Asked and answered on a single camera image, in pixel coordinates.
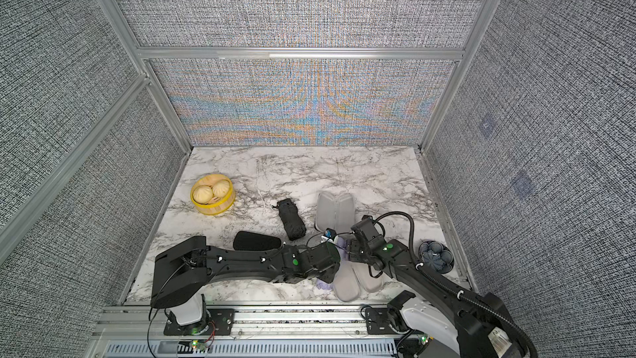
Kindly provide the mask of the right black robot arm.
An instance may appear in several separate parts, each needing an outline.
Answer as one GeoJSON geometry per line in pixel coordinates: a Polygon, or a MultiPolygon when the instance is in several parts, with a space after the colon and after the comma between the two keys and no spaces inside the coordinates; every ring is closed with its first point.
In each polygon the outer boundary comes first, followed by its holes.
{"type": "Polygon", "coordinates": [[[453,283],[428,265],[413,251],[414,219],[407,213],[391,211],[374,220],[364,218],[351,227],[357,240],[354,258],[407,285],[443,314],[457,331],[461,357],[496,357],[498,353],[490,333],[500,329],[506,333],[513,352],[520,357],[537,357],[531,338],[511,318],[502,301],[492,293],[481,296],[453,283]],[[409,222],[408,243],[385,240],[376,224],[392,215],[409,222]]]}

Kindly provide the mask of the grey zippered case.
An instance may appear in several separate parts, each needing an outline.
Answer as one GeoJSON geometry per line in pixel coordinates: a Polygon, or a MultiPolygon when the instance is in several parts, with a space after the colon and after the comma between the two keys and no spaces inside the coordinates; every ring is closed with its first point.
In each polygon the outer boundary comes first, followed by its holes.
{"type": "Polygon", "coordinates": [[[282,245],[283,242],[278,237],[244,230],[239,231],[233,240],[233,250],[237,251],[276,250],[282,245]]]}

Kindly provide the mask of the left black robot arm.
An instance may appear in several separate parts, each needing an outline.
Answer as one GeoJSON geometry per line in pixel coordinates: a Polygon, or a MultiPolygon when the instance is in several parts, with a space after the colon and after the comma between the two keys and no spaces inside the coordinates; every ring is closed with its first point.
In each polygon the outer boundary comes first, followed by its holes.
{"type": "Polygon", "coordinates": [[[193,236],[155,258],[150,306],[162,310],[186,303],[201,288],[227,280],[300,283],[318,278],[330,283],[340,269],[336,245],[310,248],[282,245],[265,251],[225,250],[193,236]]]}

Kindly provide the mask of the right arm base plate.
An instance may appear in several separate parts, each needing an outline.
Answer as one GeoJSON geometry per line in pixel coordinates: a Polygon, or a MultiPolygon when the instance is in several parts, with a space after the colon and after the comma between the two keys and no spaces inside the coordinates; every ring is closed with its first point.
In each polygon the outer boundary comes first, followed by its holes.
{"type": "Polygon", "coordinates": [[[387,308],[365,307],[362,310],[362,315],[369,335],[397,335],[389,323],[387,308]]]}

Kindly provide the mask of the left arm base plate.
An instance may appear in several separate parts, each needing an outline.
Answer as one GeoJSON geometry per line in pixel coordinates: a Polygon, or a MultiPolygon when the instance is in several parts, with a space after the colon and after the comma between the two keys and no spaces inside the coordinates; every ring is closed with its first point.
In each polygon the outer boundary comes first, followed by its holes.
{"type": "Polygon", "coordinates": [[[235,322],[236,311],[233,308],[207,309],[199,323],[181,326],[176,317],[168,314],[167,323],[163,330],[164,336],[229,336],[235,322]]]}

